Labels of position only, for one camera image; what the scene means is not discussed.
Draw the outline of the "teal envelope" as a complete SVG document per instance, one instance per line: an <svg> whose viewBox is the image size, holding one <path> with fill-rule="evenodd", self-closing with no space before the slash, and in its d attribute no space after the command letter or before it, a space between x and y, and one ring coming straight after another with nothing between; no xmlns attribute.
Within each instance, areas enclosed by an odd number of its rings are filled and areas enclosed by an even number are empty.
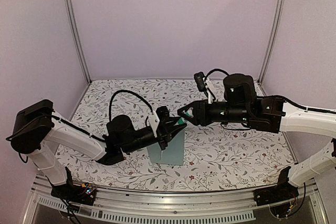
<svg viewBox="0 0 336 224"><path fill-rule="evenodd" d="M183 166L184 140L185 130L182 130L174 139L168 143L168 147L164 150L164 157L162 160L160 160L161 149L159 144L155 143L150 145L146 148L150 161L156 164Z"/></svg>

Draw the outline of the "green white glue stick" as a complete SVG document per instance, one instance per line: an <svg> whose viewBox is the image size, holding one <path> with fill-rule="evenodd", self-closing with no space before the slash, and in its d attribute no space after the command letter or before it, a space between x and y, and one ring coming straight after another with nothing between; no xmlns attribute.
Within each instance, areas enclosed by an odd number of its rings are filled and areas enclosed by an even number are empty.
<svg viewBox="0 0 336 224"><path fill-rule="evenodd" d="M191 111L184 111L184 115L187 117L187 118L193 118L193 113ZM189 121L184 118L184 117L180 117L178 122L177 122L177 125L182 125L184 123L189 123Z"/></svg>

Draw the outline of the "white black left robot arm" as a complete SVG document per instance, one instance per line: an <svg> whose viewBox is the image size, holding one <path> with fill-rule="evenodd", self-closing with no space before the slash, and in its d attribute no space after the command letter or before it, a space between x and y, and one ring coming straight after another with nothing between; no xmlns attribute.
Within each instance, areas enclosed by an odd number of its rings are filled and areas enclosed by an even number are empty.
<svg viewBox="0 0 336 224"><path fill-rule="evenodd" d="M162 106L150 113L146 127L136 130L129 116L118 115L107 123L108 134L97 137L63 118L54 110L53 102L44 99L17 113L13 132L6 140L13 150L31 159L61 195L73 200L78 188L71 183L69 172L57 161L46 141L110 166L123 161L125 154L153 144L165 150L187 126L178 121L178 117L171 117L167 107Z"/></svg>

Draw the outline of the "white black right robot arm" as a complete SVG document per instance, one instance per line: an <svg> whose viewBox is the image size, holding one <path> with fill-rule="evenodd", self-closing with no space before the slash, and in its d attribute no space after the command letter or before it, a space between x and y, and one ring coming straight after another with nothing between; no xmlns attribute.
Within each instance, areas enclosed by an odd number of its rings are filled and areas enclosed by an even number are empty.
<svg viewBox="0 0 336 224"><path fill-rule="evenodd" d="M331 138L320 151L280 172L277 185L271 190L276 201L290 195L292 187L299 187L335 167L335 111L299 105L280 95L259 97L253 78L242 73L224 78L225 100L215 101L206 84L207 76L199 72L194 79L198 90L207 93L207 99L194 101L177 111L193 125L240 123L247 129L262 132L302 132Z"/></svg>

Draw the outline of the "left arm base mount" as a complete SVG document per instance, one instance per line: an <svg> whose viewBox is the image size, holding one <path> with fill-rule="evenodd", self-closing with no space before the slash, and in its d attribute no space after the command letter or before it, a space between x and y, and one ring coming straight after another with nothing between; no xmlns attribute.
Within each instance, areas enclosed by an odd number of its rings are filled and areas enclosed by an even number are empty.
<svg viewBox="0 0 336 224"><path fill-rule="evenodd" d="M70 170L65 167L65 171L67 175L66 182L58 186L51 184L51 195L64 201L93 206L97 194L96 187L89 183L75 185Z"/></svg>

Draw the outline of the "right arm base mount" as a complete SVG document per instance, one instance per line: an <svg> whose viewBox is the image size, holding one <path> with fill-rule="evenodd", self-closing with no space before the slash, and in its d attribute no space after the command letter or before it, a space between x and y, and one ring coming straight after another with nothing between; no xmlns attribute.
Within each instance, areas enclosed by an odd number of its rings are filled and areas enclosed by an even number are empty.
<svg viewBox="0 0 336 224"><path fill-rule="evenodd" d="M298 187L289 184L290 166L280 171L278 181L274 186L256 189L253 191L257 206L273 204L299 196Z"/></svg>

